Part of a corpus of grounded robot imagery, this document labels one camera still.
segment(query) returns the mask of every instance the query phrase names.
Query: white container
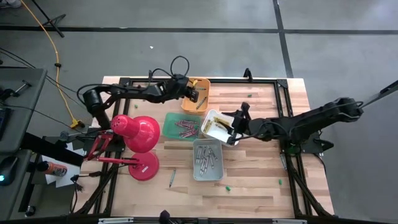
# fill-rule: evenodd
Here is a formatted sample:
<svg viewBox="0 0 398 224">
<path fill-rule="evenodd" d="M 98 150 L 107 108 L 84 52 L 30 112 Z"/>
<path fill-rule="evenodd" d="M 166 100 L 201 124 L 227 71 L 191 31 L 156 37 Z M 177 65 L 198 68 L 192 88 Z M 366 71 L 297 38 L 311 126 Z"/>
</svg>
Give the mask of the white container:
<svg viewBox="0 0 398 224">
<path fill-rule="evenodd" d="M 205 121 L 203 122 L 200 131 L 202 131 L 203 135 L 206 138 L 215 138 L 221 141 L 222 145 L 226 146 L 226 147 L 233 147 L 236 146 L 239 141 L 236 141 L 234 145 L 230 145 L 227 144 L 227 140 L 229 137 L 231 137 L 230 134 L 227 133 L 227 131 L 225 129 L 221 129 L 217 126 L 215 126 L 215 123 L 213 122 L 213 124 L 210 126 L 209 130 L 207 131 L 207 133 L 204 132 L 205 130 L 205 126 L 208 120 L 213 121 L 214 118 L 219 118 L 222 119 L 224 121 L 229 122 L 230 124 L 232 124 L 232 122 L 234 121 L 234 118 L 231 116 L 226 116 L 224 114 L 221 114 L 219 112 L 217 112 L 216 110 L 209 110 L 209 112 L 206 115 Z M 236 134 L 237 138 L 242 137 L 241 134 Z"/>
</svg>

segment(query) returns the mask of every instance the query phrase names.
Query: black line on floor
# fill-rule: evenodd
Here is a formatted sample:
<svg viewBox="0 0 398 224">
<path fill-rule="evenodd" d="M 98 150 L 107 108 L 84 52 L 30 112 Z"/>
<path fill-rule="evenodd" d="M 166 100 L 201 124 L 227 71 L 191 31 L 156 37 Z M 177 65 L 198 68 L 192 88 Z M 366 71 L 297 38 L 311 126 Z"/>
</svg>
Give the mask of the black line on floor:
<svg viewBox="0 0 398 224">
<path fill-rule="evenodd" d="M 277 34 L 278 29 L 245 28 L 138 28 L 138 27 L 58 27 L 62 32 L 181 32 L 181 33 L 242 33 L 242 34 Z M 0 30 L 41 31 L 32 26 L 0 26 Z"/>
<path fill-rule="evenodd" d="M 286 36 L 282 22 L 282 15 L 280 14 L 279 3 L 278 0 L 272 0 L 272 2 L 274 3 L 276 24 L 279 29 L 280 48 L 282 50 L 282 57 L 284 59 L 286 77 L 293 78 L 292 64 L 290 63 L 289 51 L 287 50 Z"/>
<path fill-rule="evenodd" d="M 322 30 L 322 29 L 252 29 L 252 28 L 145 28 L 145 27 L 59 27 L 64 32 L 192 32 L 192 33 L 243 33 L 243 34 L 341 34 L 341 35 L 398 35 L 398 30 Z M 0 30 L 42 31 L 34 26 L 0 26 Z"/>
<path fill-rule="evenodd" d="M 340 34 L 340 35 L 397 35 L 398 30 L 319 30 L 284 29 L 286 34 Z"/>
</svg>

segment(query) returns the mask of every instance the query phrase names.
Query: green tray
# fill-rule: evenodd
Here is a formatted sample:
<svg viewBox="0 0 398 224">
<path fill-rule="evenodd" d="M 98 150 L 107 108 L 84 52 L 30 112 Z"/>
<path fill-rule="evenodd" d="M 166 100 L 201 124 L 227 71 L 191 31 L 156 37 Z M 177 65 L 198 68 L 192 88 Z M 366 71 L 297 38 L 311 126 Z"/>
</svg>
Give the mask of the green tray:
<svg viewBox="0 0 398 224">
<path fill-rule="evenodd" d="M 183 131 L 186 131 L 186 128 L 177 126 L 175 123 L 181 120 L 185 121 L 196 121 L 198 124 L 198 133 L 194 136 L 190 136 L 188 138 L 183 138 L 180 137 L 180 133 Z M 163 125 L 163 130 L 162 134 L 168 138 L 173 138 L 173 139 L 180 139 L 180 140 L 185 140 L 185 141 L 193 141 L 198 138 L 199 132 L 200 132 L 200 122 L 201 122 L 201 117 L 200 116 L 195 116 L 195 115 L 189 115 L 189 114 L 179 114 L 179 113 L 167 113 L 166 118 L 164 121 Z"/>
</svg>

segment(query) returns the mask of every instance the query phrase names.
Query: yellow cable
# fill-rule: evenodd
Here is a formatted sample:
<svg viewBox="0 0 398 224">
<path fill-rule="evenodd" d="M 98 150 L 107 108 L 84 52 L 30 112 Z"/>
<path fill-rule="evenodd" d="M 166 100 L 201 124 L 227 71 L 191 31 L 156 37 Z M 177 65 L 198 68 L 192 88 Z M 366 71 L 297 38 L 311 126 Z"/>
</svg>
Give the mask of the yellow cable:
<svg viewBox="0 0 398 224">
<path fill-rule="evenodd" d="M 51 44 L 52 44 L 52 47 L 54 48 L 55 56 L 57 57 L 57 63 L 59 63 L 59 57 L 58 57 L 57 47 L 55 46 L 54 42 L 52 41 L 51 36 L 50 36 L 49 33 L 47 32 L 47 30 L 45 30 L 45 28 L 44 28 L 43 25 L 40 23 L 40 21 L 36 18 L 35 14 L 29 9 L 29 7 L 27 7 L 27 5 L 24 3 L 23 0 L 21 0 L 21 3 L 22 3 L 22 4 L 25 6 L 25 8 L 30 12 L 30 14 L 33 16 L 33 18 L 36 20 L 36 22 L 40 25 L 40 27 L 43 29 L 43 31 L 45 32 L 45 34 L 46 34 L 47 37 L 49 38 L 49 40 L 50 40 L 50 42 L 51 42 Z M 59 92 L 60 92 L 60 94 L 61 94 L 61 96 L 62 96 L 63 101 L 65 102 L 65 106 L 66 106 L 67 109 L 68 109 L 69 115 L 70 115 L 70 117 L 72 118 L 72 123 L 74 123 L 74 122 L 76 121 L 76 119 L 75 119 L 75 117 L 73 116 L 73 114 L 72 114 L 72 112 L 71 112 L 71 110 L 70 110 L 70 108 L 69 108 L 69 105 L 68 105 L 67 100 L 66 100 L 65 97 L 63 96 L 63 93 L 62 93 L 62 91 L 61 91 L 60 85 L 58 84 L 58 83 L 59 83 L 59 80 L 58 80 L 58 79 L 59 79 L 59 76 L 60 76 L 60 68 L 57 67 L 57 78 L 56 78 L 56 80 L 57 80 L 57 88 L 58 88 L 58 90 L 59 90 Z"/>
</svg>

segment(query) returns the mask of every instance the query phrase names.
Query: red desk lamp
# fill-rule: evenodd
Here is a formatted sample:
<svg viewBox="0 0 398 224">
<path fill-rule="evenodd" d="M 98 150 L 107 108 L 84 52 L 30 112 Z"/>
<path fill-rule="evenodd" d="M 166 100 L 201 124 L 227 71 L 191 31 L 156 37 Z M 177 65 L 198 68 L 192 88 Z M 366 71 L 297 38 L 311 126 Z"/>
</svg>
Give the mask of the red desk lamp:
<svg viewBox="0 0 398 224">
<path fill-rule="evenodd" d="M 122 159 L 98 157 L 97 155 L 105 151 L 113 138 L 112 132 L 104 132 L 95 139 L 87 160 L 96 158 L 101 162 L 128 164 L 129 173 L 136 180 L 145 181 L 153 178 L 159 170 L 159 159 L 149 151 L 155 147 L 160 137 L 160 127 L 157 121 L 148 116 L 130 118 L 121 114 L 112 119 L 111 129 L 123 137 L 126 146 L 135 154 L 131 158 Z M 104 143 L 99 153 L 94 154 L 101 140 L 104 140 Z"/>
<path fill-rule="evenodd" d="M 155 147 L 160 137 L 157 121 L 149 116 L 133 119 L 121 114 L 112 119 L 111 128 L 123 136 L 124 143 L 131 151 L 136 152 L 131 159 L 141 163 L 129 166 L 130 175 L 141 181 L 153 178 L 159 170 L 159 159 L 149 151 Z"/>
</svg>

